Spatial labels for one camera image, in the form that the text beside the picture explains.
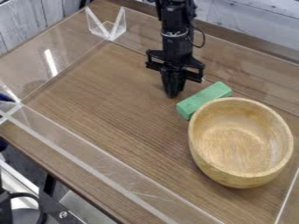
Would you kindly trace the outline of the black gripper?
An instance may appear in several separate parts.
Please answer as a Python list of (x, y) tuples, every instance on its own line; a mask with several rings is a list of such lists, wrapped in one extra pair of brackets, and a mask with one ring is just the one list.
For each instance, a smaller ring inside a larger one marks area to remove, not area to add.
[(165, 92), (174, 98), (184, 91), (186, 80), (202, 83), (206, 65), (193, 56), (194, 30), (164, 32), (162, 37), (164, 49), (146, 51), (146, 67), (162, 72)]

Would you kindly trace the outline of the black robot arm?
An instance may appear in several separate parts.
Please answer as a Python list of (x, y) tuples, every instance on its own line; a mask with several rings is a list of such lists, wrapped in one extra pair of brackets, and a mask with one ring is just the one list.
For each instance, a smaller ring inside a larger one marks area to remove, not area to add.
[(161, 72), (164, 90), (170, 98), (176, 98), (185, 89), (188, 80), (202, 83), (206, 65), (193, 56), (193, 48), (204, 48), (194, 44), (193, 20), (197, 18), (194, 0), (149, 0), (155, 3), (159, 21), (162, 22), (164, 49), (146, 51), (149, 61), (146, 67)]

